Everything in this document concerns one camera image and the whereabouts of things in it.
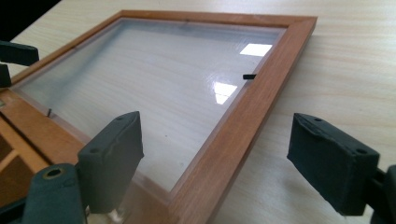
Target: brown wooden frame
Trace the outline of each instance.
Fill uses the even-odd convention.
[[[317,18],[123,10],[16,75],[12,78],[13,84],[120,18],[286,28],[272,53],[256,69],[256,78],[241,90],[171,192],[165,192],[136,174],[126,197],[125,204],[132,209],[131,223],[206,223],[216,214],[246,160],[261,126],[311,36]],[[0,100],[6,104],[0,108],[1,117],[46,161],[77,162],[77,153],[83,144],[70,133],[10,90],[2,91]]]

